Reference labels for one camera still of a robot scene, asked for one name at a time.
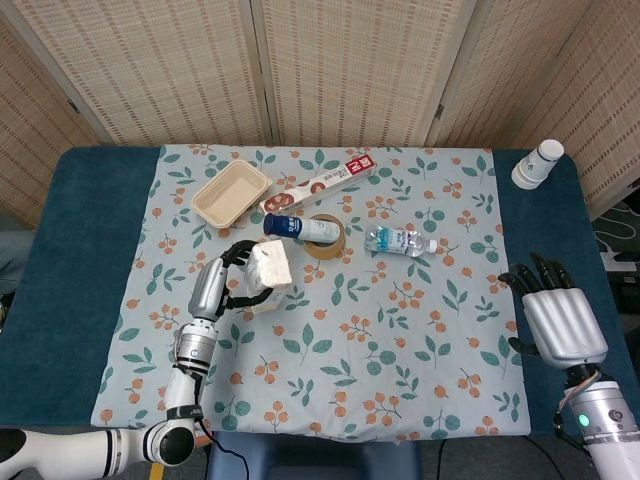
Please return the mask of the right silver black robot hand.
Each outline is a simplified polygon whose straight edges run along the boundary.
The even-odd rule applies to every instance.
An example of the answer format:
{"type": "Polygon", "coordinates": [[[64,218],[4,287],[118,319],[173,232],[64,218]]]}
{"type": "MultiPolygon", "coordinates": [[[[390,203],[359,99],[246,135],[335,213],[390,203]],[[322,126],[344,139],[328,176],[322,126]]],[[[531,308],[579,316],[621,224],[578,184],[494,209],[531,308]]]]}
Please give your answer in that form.
{"type": "Polygon", "coordinates": [[[516,263],[498,279],[521,300],[533,342],[508,339],[521,356],[541,358],[558,370],[596,365],[609,348],[583,291],[558,261],[531,253],[535,271],[516,263]]]}

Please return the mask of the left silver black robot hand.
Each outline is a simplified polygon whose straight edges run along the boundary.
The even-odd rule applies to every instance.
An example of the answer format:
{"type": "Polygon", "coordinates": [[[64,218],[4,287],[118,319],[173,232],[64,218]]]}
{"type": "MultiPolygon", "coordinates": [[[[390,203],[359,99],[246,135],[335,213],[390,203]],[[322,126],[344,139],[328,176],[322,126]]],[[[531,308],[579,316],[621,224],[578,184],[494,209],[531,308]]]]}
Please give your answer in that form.
{"type": "Polygon", "coordinates": [[[253,240],[238,241],[203,267],[188,303],[188,312],[194,319],[216,323],[226,310],[257,306],[268,299],[273,292],[272,288],[266,288],[252,297],[231,297],[227,287],[229,267],[245,266],[256,245],[257,242],[253,240]]]}

